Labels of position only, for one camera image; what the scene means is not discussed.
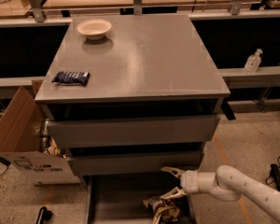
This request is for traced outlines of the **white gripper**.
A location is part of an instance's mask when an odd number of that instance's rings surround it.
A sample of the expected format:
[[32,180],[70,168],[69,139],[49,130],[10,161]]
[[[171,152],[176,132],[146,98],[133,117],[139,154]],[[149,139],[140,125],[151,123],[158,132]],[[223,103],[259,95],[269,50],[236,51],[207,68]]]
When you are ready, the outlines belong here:
[[165,166],[162,167],[161,170],[163,172],[170,173],[176,178],[180,178],[180,186],[175,187],[169,192],[163,194],[161,196],[164,200],[170,200],[170,199],[178,199],[183,196],[190,195],[190,194],[199,194],[199,182],[198,182],[198,172],[197,171],[184,171],[178,168]]

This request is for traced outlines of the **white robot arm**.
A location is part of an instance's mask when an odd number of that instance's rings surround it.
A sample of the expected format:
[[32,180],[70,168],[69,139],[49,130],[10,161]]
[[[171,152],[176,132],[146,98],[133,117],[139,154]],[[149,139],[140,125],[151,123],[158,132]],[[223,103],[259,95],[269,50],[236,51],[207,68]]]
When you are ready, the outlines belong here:
[[164,200],[201,193],[221,201],[236,202],[244,195],[280,224],[280,192],[234,167],[220,165],[214,173],[174,167],[162,167],[161,170],[180,180],[180,187],[161,196]]

